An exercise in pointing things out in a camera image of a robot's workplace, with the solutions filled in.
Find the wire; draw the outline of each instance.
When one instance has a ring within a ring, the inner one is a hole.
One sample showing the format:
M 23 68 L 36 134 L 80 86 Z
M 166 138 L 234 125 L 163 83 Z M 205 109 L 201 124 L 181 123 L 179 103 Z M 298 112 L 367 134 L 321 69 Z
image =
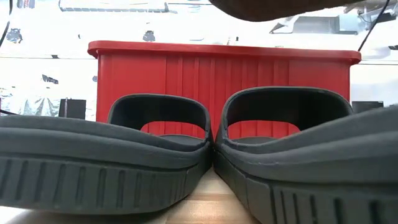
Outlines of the wire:
M 11 17 L 12 6 L 13 6 L 14 4 L 12 3 L 12 0 L 9 0 L 9 2 L 10 2 L 9 16 Z M 1 39 L 0 39 L 0 47 L 2 46 L 2 43 L 4 42 L 4 39 L 6 38 L 6 35 L 7 35 L 7 31 L 8 31 L 9 26 L 10 26 L 10 20 L 8 20 L 7 25 L 6 25 L 6 28 L 4 29 L 4 32 L 2 33 L 2 36 L 1 36 Z
M 368 34 L 366 34 L 366 37 L 363 39 L 361 45 L 359 46 L 359 49 L 358 49 L 359 52 L 362 50 L 363 45 L 368 40 L 369 35 L 371 34 L 371 32 L 372 32 L 373 28 L 376 26 L 376 24 L 379 22 L 379 19 L 380 19 L 381 15 L 384 13 L 384 11 L 386 10 L 386 7 L 388 6 L 389 3 L 390 3 L 390 0 L 387 0 L 386 4 L 383 6 L 383 8 L 381 9 L 379 15 L 377 16 L 376 20 L 373 22 L 371 28 L 369 29 Z
M 368 22 L 368 23 L 372 23 L 372 21 L 367 21 L 362 15 L 358 15 L 359 18 L 364 21 L 364 22 Z

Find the wooden table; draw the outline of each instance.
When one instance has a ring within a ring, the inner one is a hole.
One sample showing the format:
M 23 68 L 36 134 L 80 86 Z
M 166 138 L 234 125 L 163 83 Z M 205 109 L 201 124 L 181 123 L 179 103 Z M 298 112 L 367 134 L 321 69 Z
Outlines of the wooden table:
M 259 224 L 231 189 L 209 170 L 185 200 L 145 215 L 61 215 L 0 207 L 0 224 Z

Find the rubber sole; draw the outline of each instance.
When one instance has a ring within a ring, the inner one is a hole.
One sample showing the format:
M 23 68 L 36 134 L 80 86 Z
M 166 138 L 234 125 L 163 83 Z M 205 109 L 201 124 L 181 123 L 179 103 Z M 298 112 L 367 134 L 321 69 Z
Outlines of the rubber sole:
M 0 155 L 0 205 L 77 214 L 162 210 L 186 197 L 210 168 L 150 169 L 64 157 Z
M 259 179 L 215 152 L 215 172 L 263 224 L 396 224 L 398 185 L 328 185 Z

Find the red plastic crate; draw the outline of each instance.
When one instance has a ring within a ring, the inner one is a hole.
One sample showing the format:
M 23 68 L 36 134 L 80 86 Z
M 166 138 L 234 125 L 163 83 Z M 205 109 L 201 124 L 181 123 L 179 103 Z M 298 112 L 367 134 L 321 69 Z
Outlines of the red plastic crate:
M 96 120 L 106 122 L 115 100 L 131 93 L 162 93 L 203 103 L 216 134 L 225 101 L 254 86 L 315 86 L 349 99 L 349 68 L 361 54 L 344 50 L 303 50 L 225 45 L 94 41 L 88 53 L 98 59 Z M 188 124 L 156 122 L 154 134 L 203 132 Z M 246 121 L 229 129 L 231 138 L 286 136 L 297 131 L 287 123 Z

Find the slide sandal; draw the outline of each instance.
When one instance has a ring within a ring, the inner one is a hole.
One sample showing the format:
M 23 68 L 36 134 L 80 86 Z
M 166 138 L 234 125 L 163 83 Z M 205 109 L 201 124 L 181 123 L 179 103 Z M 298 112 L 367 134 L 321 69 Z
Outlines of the slide sandal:
M 214 6 L 230 16 L 253 22 L 271 21 L 360 1 L 362 0 L 210 0 Z
M 205 138 L 140 131 L 152 121 L 195 124 Z M 109 123 L 0 118 L 0 205 L 80 214 L 154 212 L 190 194 L 211 167 L 210 117 L 194 100 L 124 96 Z
M 301 132 L 228 139 L 228 126 L 247 120 Z M 398 223 L 398 107 L 353 114 L 327 90 L 243 90 L 224 106 L 214 168 L 264 224 Z

